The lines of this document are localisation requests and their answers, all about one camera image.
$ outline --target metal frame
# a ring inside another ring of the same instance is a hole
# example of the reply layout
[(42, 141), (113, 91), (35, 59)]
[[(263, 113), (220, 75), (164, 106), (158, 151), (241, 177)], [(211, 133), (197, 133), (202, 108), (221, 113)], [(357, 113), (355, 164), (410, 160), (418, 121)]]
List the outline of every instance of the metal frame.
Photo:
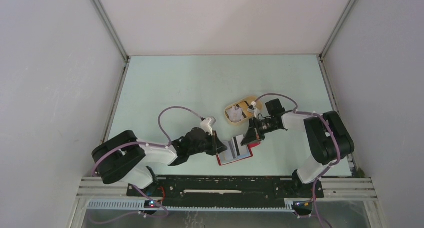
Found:
[[(371, 228), (387, 227), (380, 204), (370, 178), (323, 178), (321, 179), (324, 198), (320, 202), (362, 201), (364, 202)], [(67, 228), (82, 228), (87, 210), (143, 210), (144, 197), (127, 197), (128, 184), (117, 182), (105, 185), (100, 177), (83, 177), (75, 198)], [(294, 212), (293, 202), (309, 199), (286, 198), (282, 208), (198, 208), (167, 207), (170, 211), (220, 211), (220, 212)]]
[(337, 34), (339, 33), (340, 29), (342, 28), (343, 24), (346, 22), (349, 14), (352, 11), (352, 8), (354, 7), (355, 3), (358, 0), (349, 0), (347, 2), (346, 7), (343, 10), (343, 13), (341, 14), (340, 18), (338, 19), (337, 24), (334, 27), (334, 30), (332, 31), (330, 37), (328, 38), (327, 43), (325, 44), (320, 56), (321, 57), (325, 57), (331, 47), (331, 45), (333, 44), (334, 39), (336, 38)]
[[(102, 3), (100, 0), (91, 0), (95, 9), (97, 10), (105, 28), (108, 30), (110, 36), (115, 42), (116, 47), (122, 55), (123, 60), (126, 62), (122, 72), (122, 76), (119, 80), (119, 85), (114, 97), (114, 103), (112, 105), (109, 119), (104, 129), (103, 140), (107, 140), (111, 130), (112, 122), (115, 117), (115, 112), (118, 106), (118, 101), (121, 96), (124, 81), (128, 72), (129, 67), (129, 56), (127, 55), (121, 40), (116, 33)], [(319, 67), (321, 69), (322, 77), (327, 89), (328, 97), (331, 102), (332, 108), (339, 112), (337, 98), (332, 89), (329, 74), (327, 72), (323, 58), (326, 56), (329, 48), (331, 47), (335, 37), (339, 33), (339, 30), (346, 21), (349, 13), (351, 12), (354, 4), (357, 0), (349, 0), (346, 8), (344, 9), (339, 21), (337, 22), (331, 36), (329, 37), (323, 51), (320, 55), (317, 55)], [(353, 157), (348, 157), (351, 168), (357, 169), (358, 166), (355, 164)], [(370, 178), (323, 178), (321, 180), (324, 191), (324, 198), (318, 199), (319, 201), (331, 202), (331, 201), (362, 201), (364, 202), (365, 209), (367, 211), (368, 219), (371, 228), (385, 228), (387, 224), (384, 219), (384, 214), (380, 207), (374, 185)], [(103, 210), (138, 210), (140, 204), (146, 200), (143, 197), (127, 197), (128, 184), (124, 182), (117, 182), (110, 185), (103, 184), (102, 180), (98, 177), (83, 177), (79, 186), (78, 193), (75, 198), (75, 202), (72, 207), (72, 212), (69, 217), (67, 228), (81, 228), (83, 227), (84, 218), (86, 211), (89, 209), (103, 209)], [(287, 208), (275, 208), (275, 209), (209, 209), (209, 208), (195, 208), (196, 211), (239, 211), (239, 212), (292, 212), (291, 205), (295, 201), (302, 201), (302, 199), (284, 199)], [(169, 207), (171, 211), (191, 211), (193, 208), (190, 207)]]
[(129, 56), (127, 52), (125, 51), (124, 45), (122, 44), (121, 40), (119, 39), (119, 36), (117, 34), (117, 31), (115, 30), (114, 26), (112, 25), (111, 20), (109, 19), (108, 14), (105, 11), (105, 8), (102, 5), (102, 2), (100, 0), (91, 0), (94, 8), (96, 9), (98, 15), (100, 16), (100, 19), (102, 20), (104, 26), (106, 27), (106, 30), (109, 32), (109, 35), (112, 37), (116, 47), (118, 48), (124, 62), (127, 62), (129, 60)]

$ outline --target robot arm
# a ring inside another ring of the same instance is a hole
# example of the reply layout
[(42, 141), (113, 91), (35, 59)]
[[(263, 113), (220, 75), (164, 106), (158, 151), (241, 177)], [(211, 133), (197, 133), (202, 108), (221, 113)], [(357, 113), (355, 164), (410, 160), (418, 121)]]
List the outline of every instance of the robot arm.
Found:
[[(322, 120), (309, 114), (286, 111), (279, 99), (271, 100), (265, 105), (269, 116), (264, 119), (251, 118), (249, 128), (241, 144), (248, 145), (263, 141), (266, 133), (276, 130), (305, 132), (312, 155), (302, 167), (295, 170), (292, 179), (298, 181), (299, 184), (312, 183), (331, 162), (337, 159), (335, 145)], [(339, 114), (330, 111), (322, 114), (322, 117), (335, 136), (340, 150), (340, 158), (343, 159), (352, 154), (355, 145)]]
[(123, 181), (140, 189), (147, 188), (149, 193), (157, 189), (158, 180), (147, 164), (177, 166), (195, 154), (214, 156), (227, 150), (212, 129), (214, 123), (215, 118), (205, 118), (200, 124), (202, 128), (193, 128), (185, 136), (172, 141), (169, 146), (139, 140), (133, 131), (127, 130), (94, 149), (91, 155), (97, 163), (106, 153), (126, 144), (125, 148), (106, 157), (98, 165), (97, 172), (106, 185)]

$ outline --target wooden tray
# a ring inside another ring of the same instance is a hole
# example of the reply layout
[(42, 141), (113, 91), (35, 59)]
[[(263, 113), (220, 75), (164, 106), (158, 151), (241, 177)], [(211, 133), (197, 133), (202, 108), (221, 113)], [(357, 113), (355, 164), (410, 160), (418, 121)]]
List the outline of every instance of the wooden tray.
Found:
[[(227, 107), (225, 108), (225, 110), (224, 110), (224, 116), (226, 117), (226, 120), (227, 120), (227, 121), (228, 121), (231, 125), (234, 125), (234, 126), (238, 126), (238, 125), (243, 124), (244, 122), (248, 121), (250, 118), (252, 118), (252, 117), (254, 116), (254, 114), (253, 114), (253, 113), (250, 113), (250, 112), (248, 111), (248, 108), (249, 108), (249, 106), (251, 105), (251, 103), (252, 103), (252, 102), (254, 102), (257, 98), (258, 98), (258, 97), (254, 96), (254, 95), (249, 95), (248, 97), (246, 97), (246, 98), (244, 98), (244, 99), (242, 99), (242, 100), (239, 100), (239, 101), (237, 101), (237, 102), (235, 102), (235, 103), (230, 104), (229, 106), (227, 106)], [(227, 114), (227, 112), (226, 112), (227, 110), (231, 109), (233, 106), (237, 106), (237, 107), (240, 107), (240, 108), (242, 108), (242, 109), (243, 109), (243, 113), (242, 113), (243, 119), (242, 119), (242, 120), (240, 120), (239, 122), (232, 122), (232, 121), (230, 120), (230, 117), (228, 116), (228, 114)], [(256, 103), (256, 108), (257, 108), (259, 111), (261, 111), (261, 110), (262, 110), (262, 102), (260, 102), (259, 100), (258, 100), (258, 101), (257, 101), (257, 103)]]

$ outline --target white object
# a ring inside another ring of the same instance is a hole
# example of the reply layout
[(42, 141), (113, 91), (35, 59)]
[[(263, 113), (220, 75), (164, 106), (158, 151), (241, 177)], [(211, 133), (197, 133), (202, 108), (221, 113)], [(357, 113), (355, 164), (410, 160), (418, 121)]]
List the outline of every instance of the white object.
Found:
[(174, 146), (167, 148), (157, 147), (154, 144), (140, 145), (144, 150), (145, 157), (120, 181), (133, 184), (140, 189), (144, 189), (153, 182), (153, 176), (147, 165), (150, 163), (160, 163), (170, 165), (177, 159), (177, 152)]
[(144, 189), (153, 183), (153, 176), (150, 170), (147, 169), (146, 164), (140, 162), (120, 181), (137, 186), (139, 189)]
[(140, 147), (144, 150), (146, 155), (140, 163), (161, 163), (169, 165), (177, 159), (177, 151), (172, 145), (168, 148), (157, 147), (153, 144), (140, 145)]
[(254, 108), (254, 112), (253, 112), (253, 116), (255, 117), (255, 118), (258, 118), (258, 115), (259, 115), (259, 110), (258, 110), (258, 108)]
[(231, 122), (239, 122), (242, 120), (243, 109), (234, 105), (231, 109), (227, 110), (227, 114)]
[(318, 163), (312, 155), (297, 169), (297, 175), (303, 184), (309, 184), (315, 180), (329, 165)]
[(255, 110), (257, 110), (256, 104), (257, 104), (256, 102), (252, 101), (252, 103), (250, 103), (250, 106), (247, 108), (247, 111), (250, 112), (250, 113), (255, 113)]
[(214, 117), (207, 117), (200, 123), (200, 128), (204, 130), (204, 132), (212, 135), (212, 132), (214, 131), (212, 126), (215, 124), (215, 122), (217, 122), (217, 120)]
[(185, 189), (184, 193), (218, 193), (218, 194), (241, 194), (241, 190), (233, 189)]
[(222, 141), (227, 150), (216, 155), (220, 166), (238, 162), (253, 156), (252, 151), (247, 145), (242, 145), (244, 135), (238, 135), (231, 140)]
[(287, 130), (295, 130), (306, 132), (304, 119), (311, 117), (310, 115), (295, 114), (293, 112), (285, 113), (282, 115), (282, 125)]

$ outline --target glass panel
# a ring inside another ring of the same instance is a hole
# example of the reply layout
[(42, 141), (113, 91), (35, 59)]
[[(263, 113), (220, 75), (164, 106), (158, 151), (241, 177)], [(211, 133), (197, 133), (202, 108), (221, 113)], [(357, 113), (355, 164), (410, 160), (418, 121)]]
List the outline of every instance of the glass panel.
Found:
[[(369, 228), (364, 203), (360, 201), (319, 202), (321, 216), (333, 227)], [(143, 218), (131, 214), (106, 224), (94, 224), (112, 220), (128, 211), (88, 210), (84, 220), (85, 228), (316, 228), (317, 218), (297, 219), (289, 212), (229, 212), (229, 211), (171, 211), (166, 218)]]

